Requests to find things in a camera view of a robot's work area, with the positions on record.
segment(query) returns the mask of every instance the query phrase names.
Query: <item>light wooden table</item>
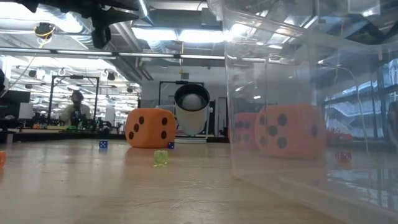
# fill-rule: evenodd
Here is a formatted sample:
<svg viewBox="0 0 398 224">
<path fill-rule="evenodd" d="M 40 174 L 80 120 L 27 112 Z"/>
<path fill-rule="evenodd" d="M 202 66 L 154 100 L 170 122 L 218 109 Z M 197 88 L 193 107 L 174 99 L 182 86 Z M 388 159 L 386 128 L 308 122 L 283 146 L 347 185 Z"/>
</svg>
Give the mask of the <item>light wooden table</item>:
<svg viewBox="0 0 398 224">
<path fill-rule="evenodd" d="M 228 144 L 154 150 L 96 140 L 14 144 L 0 172 L 0 223 L 340 223 L 231 175 Z"/>
</svg>

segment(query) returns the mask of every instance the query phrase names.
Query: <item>clear plastic container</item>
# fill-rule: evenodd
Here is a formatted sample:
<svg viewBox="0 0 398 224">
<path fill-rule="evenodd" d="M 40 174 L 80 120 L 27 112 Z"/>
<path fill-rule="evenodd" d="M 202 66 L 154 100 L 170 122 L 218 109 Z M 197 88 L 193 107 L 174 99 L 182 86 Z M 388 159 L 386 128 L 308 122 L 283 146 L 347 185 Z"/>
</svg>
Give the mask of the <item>clear plastic container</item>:
<svg viewBox="0 0 398 224">
<path fill-rule="evenodd" d="M 398 45 L 396 21 L 377 24 L 386 8 L 223 1 L 236 177 L 347 223 L 398 223 Z"/>
</svg>

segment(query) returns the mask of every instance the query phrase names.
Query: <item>small blue die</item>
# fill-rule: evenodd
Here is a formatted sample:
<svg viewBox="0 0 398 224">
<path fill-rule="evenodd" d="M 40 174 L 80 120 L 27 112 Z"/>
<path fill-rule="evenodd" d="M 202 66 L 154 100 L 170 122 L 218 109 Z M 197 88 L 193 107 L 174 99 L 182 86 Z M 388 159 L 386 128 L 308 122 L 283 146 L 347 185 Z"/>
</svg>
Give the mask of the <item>small blue die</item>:
<svg viewBox="0 0 398 224">
<path fill-rule="evenodd" d="M 108 140 L 100 140 L 99 141 L 99 148 L 100 149 L 107 149 L 108 148 Z"/>
<path fill-rule="evenodd" d="M 167 145 L 167 149 L 174 149 L 174 142 L 169 142 Z"/>
</svg>

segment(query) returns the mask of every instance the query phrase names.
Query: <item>metal frame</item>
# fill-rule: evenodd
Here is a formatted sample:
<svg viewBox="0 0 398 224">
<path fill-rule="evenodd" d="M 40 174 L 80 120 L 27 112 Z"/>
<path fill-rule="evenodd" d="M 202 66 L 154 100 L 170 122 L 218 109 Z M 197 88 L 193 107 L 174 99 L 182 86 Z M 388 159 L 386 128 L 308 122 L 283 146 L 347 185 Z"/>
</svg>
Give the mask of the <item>metal frame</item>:
<svg viewBox="0 0 398 224">
<path fill-rule="evenodd" d="M 163 83 L 175 83 L 176 85 L 186 85 L 186 84 L 199 84 L 202 85 L 203 87 L 205 86 L 205 83 L 203 82 L 188 82 L 188 81 L 160 81 L 159 82 L 159 97 L 157 99 L 157 105 L 160 106 L 160 90 L 162 89 L 162 84 Z"/>
<path fill-rule="evenodd" d="M 76 76 L 73 76 L 73 75 L 64 75 L 64 76 L 53 75 L 52 76 L 52 79 L 51 79 L 51 91 L 50 91 L 50 102 L 49 102 L 49 115 L 47 116 L 47 121 L 48 122 L 51 119 L 51 107 L 52 107 L 52 97 L 53 97 L 53 93 L 54 93 L 54 87 L 56 87 L 58 85 L 58 83 L 54 85 L 55 79 L 56 78 L 64 79 L 64 78 L 71 78 L 71 77 L 76 77 Z M 96 116 L 96 113 L 97 113 L 98 89 L 100 87 L 100 78 L 99 77 L 83 77 L 83 76 L 82 76 L 82 78 L 88 78 L 88 79 L 94 78 L 94 79 L 97 80 L 97 84 L 96 84 L 96 88 L 95 88 L 95 103 L 94 103 L 94 115 L 93 115 L 93 119 L 95 119 L 95 116 Z"/>
</svg>

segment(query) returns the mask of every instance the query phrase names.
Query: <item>orange object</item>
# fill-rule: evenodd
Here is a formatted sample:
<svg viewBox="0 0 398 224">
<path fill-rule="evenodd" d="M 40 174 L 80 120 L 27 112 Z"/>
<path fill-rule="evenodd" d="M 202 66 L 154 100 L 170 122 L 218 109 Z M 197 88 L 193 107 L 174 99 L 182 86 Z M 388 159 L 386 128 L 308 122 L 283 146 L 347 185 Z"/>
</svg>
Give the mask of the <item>orange object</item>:
<svg viewBox="0 0 398 224">
<path fill-rule="evenodd" d="M 267 156 L 314 159 L 326 148 L 326 125 L 310 104 L 270 105 L 256 120 L 256 142 Z"/>
<path fill-rule="evenodd" d="M 257 150 L 254 123 L 257 113 L 238 113 L 234 115 L 233 143 L 242 150 Z"/>
<path fill-rule="evenodd" d="M 129 113 L 126 139 L 132 147 L 163 148 L 174 142 L 174 114 L 158 108 L 139 108 Z"/>
<path fill-rule="evenodd" d="M 6 152 L 0 151 L 0 169 L 6 164 Z"/>
</svg>

